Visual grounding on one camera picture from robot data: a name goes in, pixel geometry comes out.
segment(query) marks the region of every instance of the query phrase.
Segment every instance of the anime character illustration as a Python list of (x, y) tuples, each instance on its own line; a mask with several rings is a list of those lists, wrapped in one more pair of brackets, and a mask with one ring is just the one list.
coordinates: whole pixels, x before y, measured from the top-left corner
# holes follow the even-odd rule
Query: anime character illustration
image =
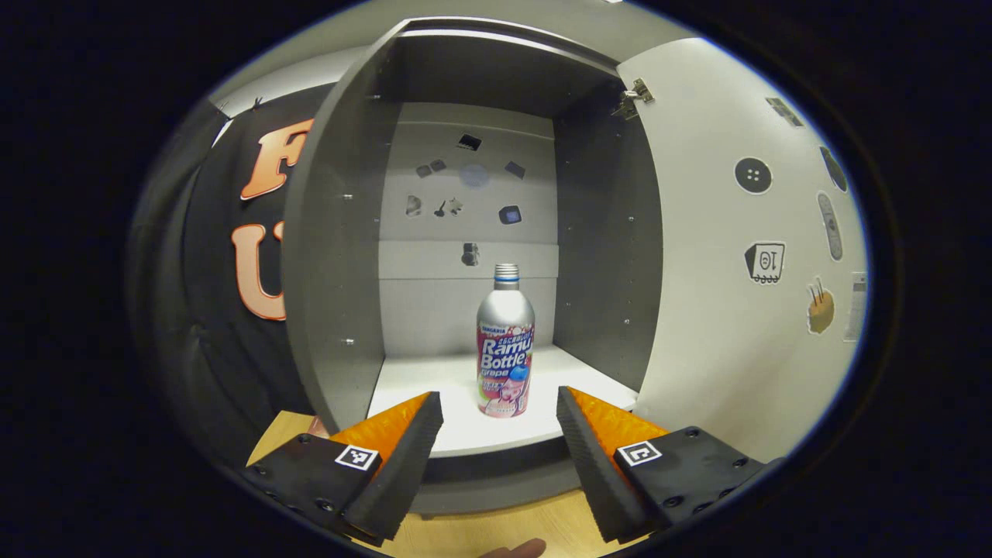
[(499, 388), (499, 397), (486, 403), (485, 413), (493, 417), (513, 417), (523, 413), (527, 409), (529, 372), (526, 366), (517, 366), (511, 370), (509, 377)]

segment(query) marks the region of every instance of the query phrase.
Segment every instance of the open cabinet door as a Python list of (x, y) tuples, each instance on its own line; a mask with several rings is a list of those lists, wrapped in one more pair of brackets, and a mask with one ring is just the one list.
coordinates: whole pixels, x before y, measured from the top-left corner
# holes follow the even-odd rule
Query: open cabinet door
[(313, 119), (286, 197), (283, 285), (300, 380), (330, 432), (365, 419), (383, 361), (379, 223), (400, 114), (391, 48), (368, 48)]
[(698, 425), (762, 461), (782, 456), (831, 403), (856, 348), (845, 328), (859, 326), (852, 283), (867, 263), (847, 182), (832, 178), (839, 167), (811, 122), (705, 39), (618, 70), (655, 99), (636, 108), (664, 213), (658, 326), (635, 413)]

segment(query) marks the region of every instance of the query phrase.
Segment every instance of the wooden floor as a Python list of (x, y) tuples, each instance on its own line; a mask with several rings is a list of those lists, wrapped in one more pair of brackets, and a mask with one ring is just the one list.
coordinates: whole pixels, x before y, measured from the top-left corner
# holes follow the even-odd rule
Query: wooden floor
[[(280, 413), (259, 440), (248, 465), (305, 432), (312, 418)], [(623, 545), (604, 543), (585, 494), (573, 490), (539, 502), (485, 513), (438, 515), (432, 519), (410, 513), (396, 538), (387, 540), (381, 548), (359, 544), (398, 558), (477, 558), (502, 546), (514, 548), (535, 537), (548, 543), (542, 558), (602, 556), (647, 538)]]

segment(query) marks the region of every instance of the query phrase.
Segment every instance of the button sticker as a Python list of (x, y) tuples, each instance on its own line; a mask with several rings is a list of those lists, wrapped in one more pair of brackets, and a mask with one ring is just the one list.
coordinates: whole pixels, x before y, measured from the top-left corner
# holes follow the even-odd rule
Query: button sticker
[(754, 157), (741, 159), (734, 168), (734, 177), (737, 184), (751, 194), (764, 194), (772, 186), (772, 171)]

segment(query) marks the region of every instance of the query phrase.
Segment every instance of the black fabric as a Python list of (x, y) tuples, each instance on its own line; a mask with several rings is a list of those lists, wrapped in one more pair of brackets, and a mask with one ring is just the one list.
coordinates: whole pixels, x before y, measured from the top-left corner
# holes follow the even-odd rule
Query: black fabric
[(261, 281), (266, 292), (281, 293), (281, 243), (273, 231), (283, 220), (293, 168), (283, 163), (287, 181), (269, 194), (244, 202), (241, 189), (255, 167), (259, 138), (313, 118), (331, 88), (298, 91), (235, 116), (204, 160), (186, 210), (183, 282), (198, 342), (217, 387), (253, 425), (252, 444), (281, 410), (313, 414), (313, 409), (293, 362), (286, 323), (259, 318), (241, 301), (231, 232), (250, 223), (266, 228), (259, 245)]

